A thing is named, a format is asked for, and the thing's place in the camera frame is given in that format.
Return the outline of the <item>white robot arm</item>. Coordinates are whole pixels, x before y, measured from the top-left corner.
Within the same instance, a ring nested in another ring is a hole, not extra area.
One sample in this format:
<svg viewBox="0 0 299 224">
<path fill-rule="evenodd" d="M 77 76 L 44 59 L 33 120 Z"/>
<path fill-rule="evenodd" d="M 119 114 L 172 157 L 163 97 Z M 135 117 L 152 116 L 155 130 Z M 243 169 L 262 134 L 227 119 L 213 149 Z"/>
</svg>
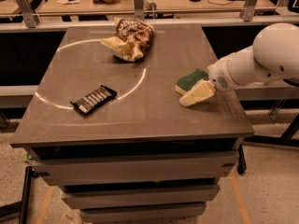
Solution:
<svg viewBox="0 0 299 224">
<path fill-rule="evenodd" d="M 224 56 L 206 71 L 199 68 L 176 84 L 183 106 L 195 105 L 213 97 L 218 91 L 238 90 L 255 82 L 271 82 L 299 77 L 299 27 L 275 23 L 261 30 L 253 44 Z"/>
</svg>

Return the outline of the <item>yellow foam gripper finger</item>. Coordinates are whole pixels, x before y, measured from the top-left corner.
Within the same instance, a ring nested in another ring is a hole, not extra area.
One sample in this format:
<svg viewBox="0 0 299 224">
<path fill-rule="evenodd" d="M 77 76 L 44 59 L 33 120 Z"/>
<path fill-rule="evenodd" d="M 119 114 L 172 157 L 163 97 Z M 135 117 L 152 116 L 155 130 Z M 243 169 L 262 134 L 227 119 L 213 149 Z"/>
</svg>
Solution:
<svg viewBox="0 0 299 224">
<path fill-rule="evenodd" d="M 209 80 L 201 79 L 179 99 L 179 102 L 183 106 L 195 105 L 214 96 L 215 92 L 216 88 Z"/>
</svg>

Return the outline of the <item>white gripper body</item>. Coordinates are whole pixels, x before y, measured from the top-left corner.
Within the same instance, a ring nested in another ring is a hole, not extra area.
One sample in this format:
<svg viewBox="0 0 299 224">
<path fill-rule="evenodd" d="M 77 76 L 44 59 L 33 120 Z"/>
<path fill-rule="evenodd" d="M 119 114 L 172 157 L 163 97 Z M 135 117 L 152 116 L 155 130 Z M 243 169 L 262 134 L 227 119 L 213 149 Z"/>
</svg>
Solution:
<svg viewBox="0 0 299 224">
<path fill-rule="evenodd" d="M 229 72 L 232 61 L 233 56 L 228 55 L 220 58 L 207 68 L 209 81 L 214 84 L 218 91 L 235 91 L 240 88 L 240 85 L 233 80 Z"/>
</svg>

